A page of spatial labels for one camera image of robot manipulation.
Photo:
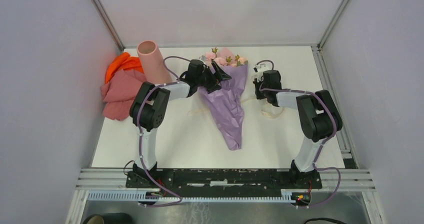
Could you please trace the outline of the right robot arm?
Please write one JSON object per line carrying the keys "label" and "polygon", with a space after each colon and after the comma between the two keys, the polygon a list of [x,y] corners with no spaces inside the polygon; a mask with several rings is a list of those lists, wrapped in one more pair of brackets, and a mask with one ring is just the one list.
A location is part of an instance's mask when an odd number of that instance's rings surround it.
{"label": "right robot arm", "polygon": [[254,68],[253,84],[258,100],[265,99],[278,108],[298,111],[304,139],[299,153],[293,160],[295,171],[289,173],[289,183],[302,188],[309,182],[309,175],[316,169],[316,162],[326,142],[343,127],[336,104],[326,89],[316,92],[282,88],[281,74],[277,70],[260,71]]}

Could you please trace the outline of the cream printed ribbon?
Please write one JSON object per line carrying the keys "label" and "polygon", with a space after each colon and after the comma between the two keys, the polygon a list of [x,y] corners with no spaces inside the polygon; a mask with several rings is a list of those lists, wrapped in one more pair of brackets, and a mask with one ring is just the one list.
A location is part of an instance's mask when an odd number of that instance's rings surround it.
{"label": "cream printed ribbon", "polygon": [[[215,116],[213,112],[218,114],[223,114],[224,109],[228,109],[227,112],[230,112],[230,113],[231,111],[235,111],[235,114],[233,114],[234,116],[236,115],[243,116],[244,109],[242,105],[246,102],[256,100],[256,98],[253,95],[251,95],[251,96],[248,96],[247,98],[244,98],[244,99],[242,98],[241,100],[234,100],[234,99],[225,100],[224,99],[224,100],[218,100],[218,101],[210,101],[207,97],[202,96],[201,100],[206,107],[190,110],[187,113],[187,116],[195,116],[195,115],[203,114],[206,112],[210,112],[212,116]],[[261,109],[260,109],[261,114],[268,119],[278,118],[279,116],[281,116],[281,114],[285,110],[284,107],[275,107],[271,105],[270,103],[267,103],[264,99],[259,100],[259,103],[261,104]]]}

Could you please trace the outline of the purple paper flower bouquet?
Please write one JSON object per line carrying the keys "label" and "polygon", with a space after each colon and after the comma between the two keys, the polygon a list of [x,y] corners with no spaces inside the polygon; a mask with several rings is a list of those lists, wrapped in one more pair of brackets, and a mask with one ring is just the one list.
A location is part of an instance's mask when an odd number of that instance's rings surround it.
{"label": "purple paper flower bouquet", "polygon": [[203,87],[199,89],[202,101],[208,106],[212,118],[221,132],[227,148],[236,151],[242,148],[242,125],[244,110],[241,96],[245,91],[248,77],[248,60],[236,57],[228,48],[217,49],[216,53],[206,52],[202,57],[208,66],[212,58],[229,76],[230,80],[220,83],[221,89],[208,93]]}

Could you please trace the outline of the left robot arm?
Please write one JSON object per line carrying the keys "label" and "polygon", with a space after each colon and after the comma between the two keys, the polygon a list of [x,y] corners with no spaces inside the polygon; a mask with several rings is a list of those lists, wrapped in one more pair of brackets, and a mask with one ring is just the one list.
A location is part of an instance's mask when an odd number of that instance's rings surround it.
{"label": "left robot arm", "polygon": [[162,124],[168,103],[176,99],[189,98],[198,88],[208,93],[222,89],[221,83],[231,80],[214,60],[208,66],[200,59],[189,61],[188,68],[176,77],[174,82],[154,84],[144,82],[130,107],[129,116],[139,130],[139,159],[143,170],[138,174],[138,181],[145,188],[153,187],[157,182],[157,174],[152,171],[157,167],[156,139],[159,126]]}

